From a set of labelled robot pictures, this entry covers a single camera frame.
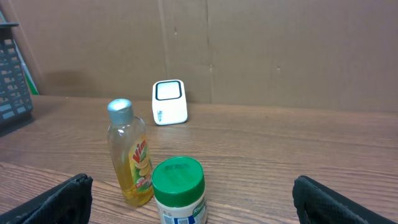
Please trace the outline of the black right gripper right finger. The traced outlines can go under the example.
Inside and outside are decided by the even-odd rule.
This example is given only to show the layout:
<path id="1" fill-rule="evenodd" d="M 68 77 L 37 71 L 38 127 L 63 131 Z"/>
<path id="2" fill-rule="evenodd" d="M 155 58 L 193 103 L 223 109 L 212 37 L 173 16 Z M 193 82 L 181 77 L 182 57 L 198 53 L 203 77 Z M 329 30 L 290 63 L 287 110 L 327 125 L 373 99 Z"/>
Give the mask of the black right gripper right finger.
<path id="1" fill-rule="evenodd" d="M 300 224 L 395 224 L 305 175 L 295 179 L 292 196 Z"/>

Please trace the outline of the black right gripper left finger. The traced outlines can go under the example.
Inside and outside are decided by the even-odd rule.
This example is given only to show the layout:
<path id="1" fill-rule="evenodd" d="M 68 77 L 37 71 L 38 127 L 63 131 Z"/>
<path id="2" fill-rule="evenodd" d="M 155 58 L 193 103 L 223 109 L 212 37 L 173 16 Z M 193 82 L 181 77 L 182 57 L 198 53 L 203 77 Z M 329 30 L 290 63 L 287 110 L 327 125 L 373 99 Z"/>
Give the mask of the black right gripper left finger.
<path id="1" fill-rule="evenodd" d="M 78 174 L 1 215 L 5 224 L 87 224 L 93 201 L 92 177 Z"/>

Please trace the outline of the yellow dish soap bottle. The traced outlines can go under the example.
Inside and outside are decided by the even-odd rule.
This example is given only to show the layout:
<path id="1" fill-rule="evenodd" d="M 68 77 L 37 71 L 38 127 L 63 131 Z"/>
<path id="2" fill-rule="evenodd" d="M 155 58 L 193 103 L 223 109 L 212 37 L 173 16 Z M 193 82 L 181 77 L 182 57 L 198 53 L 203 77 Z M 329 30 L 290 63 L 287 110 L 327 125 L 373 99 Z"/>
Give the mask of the yellow dish soap bottle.
<path id="1" fill-rule="evenodd" d="M 127 99 L 111 101 L 107 110 L 111 121 L 108 145 L 123 197 L 128 204 L 140 207 L 154 194 L 146 125 L 134 115 Z"/>

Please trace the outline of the green lid jar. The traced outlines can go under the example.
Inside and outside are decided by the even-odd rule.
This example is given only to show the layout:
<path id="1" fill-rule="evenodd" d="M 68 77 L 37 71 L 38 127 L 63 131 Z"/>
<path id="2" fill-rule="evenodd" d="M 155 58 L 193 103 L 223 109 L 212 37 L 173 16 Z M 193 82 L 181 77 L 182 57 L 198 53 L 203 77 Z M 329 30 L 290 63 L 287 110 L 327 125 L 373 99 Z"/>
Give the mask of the green lid jar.
<path id="1" fill-rule="evenodd" d="M 205 173 L 196 159 L 171 157 L 152 173 L 161 224 L 205 224 L 208 218 Z"/>

